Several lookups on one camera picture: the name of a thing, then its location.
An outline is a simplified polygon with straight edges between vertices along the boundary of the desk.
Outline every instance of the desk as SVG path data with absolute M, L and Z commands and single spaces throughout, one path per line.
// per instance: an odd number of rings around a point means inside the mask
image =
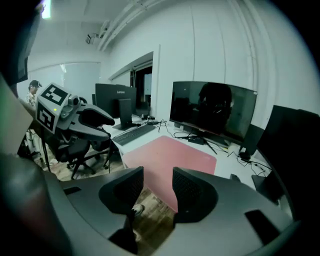
M 141 119 L 138 117 L 133 117 L 132 118 L 132 122 L 138 122 Z M 115 125 L 120 124 L 120 119 L 116 118 L 114 119 L 115 121 Z M 178 132 L 175 127 L 174 127 L 174 123 L 173 122 L 167 122 L 166 124 L 168 131 L 173 135 L 175 132 Z M 123 133 L 124 131 L 122 130 L 117 130 L 117 129 L 113 129 L 112 126 L 109 125 L 104 125 L 103 129 L 105 129 L 105 131 L 107 131 L 108 133 L 111 134 L 111 138 Z M 158 132 L 158 129 L 154 129 L 150 132 L 148 132 L 147 134 L 129 142 L 126 145 L 119 145 L 116 142 L 114 142 L 114 144 L 118 147 L 119 152 L 120 152 L 120 156 L 122 159 L 122 156 L 130 151 L 133 151 L 135 149 L 137 149 L 140 146 L 143 146 L 146 143 L 149 143 L 161 136 L 168 136 L 170 138 L 171 135 L 167 132 L 167 129 L 165 126 L 162 126 L 160 128 L 160 132 Z M 189 142 L 187 139 L 177 139 L 177 138 L 173 138 L 174 140 L 178 140 L 181 143 L 184 143 L 194 149 L 200 150 L 204 153 L 207 153 L 211 156 L 214 156 L 216 158 L 216 167 L 215 167 L 215 171 L 214 171 L 214 175 L 219 176 L 219 177 L 223 177 L 226 179 L 230 178 L 230 174 L 235 174 L 239 177 L 240 181 L 246 185 L 248 185 L 249 187 L 255 189 L 255 185 L 254 182 L 251 178 L 252 175 L 254 175 L 254 172 L 251 169 L 251 166 L 248 164 L 247 166 L 242 166 L 238 161 L 237 161 L 237 157 L 235 154 L 231 154 L 229 157 L 228 154 L 226 152 L 223 151 L 218 151 L 216 150 L 217 154 L 215 154 L 209 147 L 208 145 L 199 145 L 199 144 L 195 144 L 195 143 L 191 143 Z M 266 165 L 265 162 L 259 160 L 259 159 L 255 159 L 255 158 L 251 158 L 252 161 L 254 162 L 258 162 L 258 163 L 262 163 L 263 165 Z M 265 175 L 267 176 L 270 172 L 269 169 L 267 169 L 266 167 L 261 166 L 264 170 L 265 170 Z M 257 166 L 252 166 L 252 168 L 254 169 L 254 171 L 256 172 L 256 174 L 261 172 L 261 169 L 258 168 Z

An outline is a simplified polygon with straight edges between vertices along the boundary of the keyboard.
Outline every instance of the keyboard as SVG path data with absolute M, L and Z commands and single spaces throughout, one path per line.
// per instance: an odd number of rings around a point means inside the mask
M 114 137 L 112 140 L 119 145 L 123 146 L 129 142 L 132 142 L 133 140 L 141 137 L 142 135 L 147 134 L 148 132 L 151 132 L 156 127 L 153 125 L 143 125 L 136 129 L 130 130 L 124 134 L 121 134 L 119 136 Z

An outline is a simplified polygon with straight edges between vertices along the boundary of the hat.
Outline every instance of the hat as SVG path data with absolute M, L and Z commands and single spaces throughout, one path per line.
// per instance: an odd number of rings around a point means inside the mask
M 39 83 L 39 81 L 37 80 L 32 80 L 29 84 L 29 88 L 33 86 L 33 87 L 36 87 L 36 88 L 39 88 L 39 87 L 42 87 L 42 85 Z

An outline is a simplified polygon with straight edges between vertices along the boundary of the pink desk mat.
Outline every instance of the pink desk mat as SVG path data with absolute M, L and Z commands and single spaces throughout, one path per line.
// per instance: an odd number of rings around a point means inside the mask
M 128 168 L 143 166 L 144 184 L 164 203 L 178 212 L 172 188 L 173 167 L 213 175 L 217 159 L 167 136 L 161 136 L 123 155 Z

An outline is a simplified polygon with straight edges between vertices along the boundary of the wooden floor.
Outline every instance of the wooden floor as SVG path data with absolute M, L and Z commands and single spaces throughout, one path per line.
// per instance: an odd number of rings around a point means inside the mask
M 102 155 L 99 160 L 92 158 L 86 162 L 96 171 L 96 174 L 92 174 L 90 170 L 81 166 L 74 176 L 75 179 L 78 180 L 108 174 L 109 170 L 103 168 L 106 157 L 107 155 Z M 114 154 L 110 161 L 110 172 L 113 173 L 123 169 L 124 166 L 120 156 Z M 67 163 L 59 162 L 54 164 L 50 166 L 50 170 L 56 174 L 60 181 L 69 181 L 71 179 L 72 170 L 67 169 Z M 138 255 L 150 256 L 173 231 L 174 211 L 159 200 L 147 187 L 143 188 L 136 204 L 142 204 L 145 207 L 143 213 L 133 221 L 133 232 L 136 235 L 135 240 L 138 246 Z

